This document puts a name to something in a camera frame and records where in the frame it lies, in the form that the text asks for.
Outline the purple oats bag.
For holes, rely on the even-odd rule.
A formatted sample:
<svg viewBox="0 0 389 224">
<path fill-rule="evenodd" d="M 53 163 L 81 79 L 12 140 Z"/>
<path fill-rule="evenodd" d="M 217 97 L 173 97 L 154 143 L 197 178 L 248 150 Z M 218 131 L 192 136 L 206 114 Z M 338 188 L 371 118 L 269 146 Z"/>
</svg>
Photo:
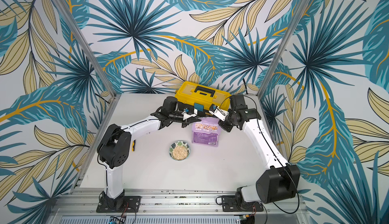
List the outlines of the purple oats bag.
<svg viewBox="0 0 389 224">
<path fill-rule="evenodd" d="M 192 138 L 194 144 L 218 147 L 221 128 L 219 119 L 213 117 L 201 118 L 199 122 L 192 124 Z"/>
</svg>

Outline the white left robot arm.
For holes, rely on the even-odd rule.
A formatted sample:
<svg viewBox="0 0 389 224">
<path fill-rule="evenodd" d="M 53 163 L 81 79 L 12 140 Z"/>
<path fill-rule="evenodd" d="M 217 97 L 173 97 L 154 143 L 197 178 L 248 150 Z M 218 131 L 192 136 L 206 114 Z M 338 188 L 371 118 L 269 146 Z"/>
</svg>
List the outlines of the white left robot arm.
<svg viewBox="0 0 389 224">
<path fill-rule="evenodd" d="M 180 123 L 182 127 L 199 122 L 201 118 L 196 111 L 190 112 L 185 108 L 180 111 L 178 99 L 168 96 L 150 116 L 128 125 L 111 124 L 97 148 L 98 163 L 105 167 L 105 187 L 101 201 L 109 210 L 121 211 L 125 203 L 123 187 L 123 164 L 127 161 L 134 140 L 170 126 Z"/>
</svg>

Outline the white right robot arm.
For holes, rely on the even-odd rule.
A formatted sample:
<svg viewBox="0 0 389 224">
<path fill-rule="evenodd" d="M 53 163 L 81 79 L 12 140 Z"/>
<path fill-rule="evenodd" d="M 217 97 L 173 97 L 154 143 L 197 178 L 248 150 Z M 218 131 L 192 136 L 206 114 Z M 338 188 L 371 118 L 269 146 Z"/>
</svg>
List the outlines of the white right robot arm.
<svg viewBox="0 0 389 224">
<path fill-rule="evenodd" d="M 245 95 L 232 95 L 231 108 L 223 110 L 216 105 L 210 106 L 209 113 L 219 119 L 219 126 L 226 132 L 234 127 L 242 130 L 253 144 L 260 160 L 261 175 L 252 184 L 237 189 L 242 201 L 274 203 L 298 196 L 300 170 L 290 164 L 276 148 L 265 129 L 257 106 L 249 108 Z"/>
</svg>

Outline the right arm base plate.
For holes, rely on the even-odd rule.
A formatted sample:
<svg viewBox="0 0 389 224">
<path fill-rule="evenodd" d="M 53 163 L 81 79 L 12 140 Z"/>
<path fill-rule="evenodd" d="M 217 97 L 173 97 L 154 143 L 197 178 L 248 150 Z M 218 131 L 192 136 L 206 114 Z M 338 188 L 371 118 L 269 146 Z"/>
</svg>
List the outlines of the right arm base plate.
<svg viewBox="0 0 389 224">
<path fill-rule="evenodd" d="M 222 206 L 223 212 L 263 212 L 264 207 L 261 202 L 245 202 L 240 197 L 227 195 L 219 196 L 216 204 Z"/>
</svg>

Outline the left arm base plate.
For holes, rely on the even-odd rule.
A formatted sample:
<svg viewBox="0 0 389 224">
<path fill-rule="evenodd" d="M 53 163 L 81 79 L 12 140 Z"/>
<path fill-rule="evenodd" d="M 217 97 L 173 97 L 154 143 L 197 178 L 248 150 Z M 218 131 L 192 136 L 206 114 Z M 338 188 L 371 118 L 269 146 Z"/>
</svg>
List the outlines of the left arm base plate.
<svg viewBox="0 0 389 224">
<path fill-rule="evenodd" d="M 138 213 L 141 196 L 119 196 L 111 199 L 105 195 L 99 198 L 97 213 Z"/>
</svg>

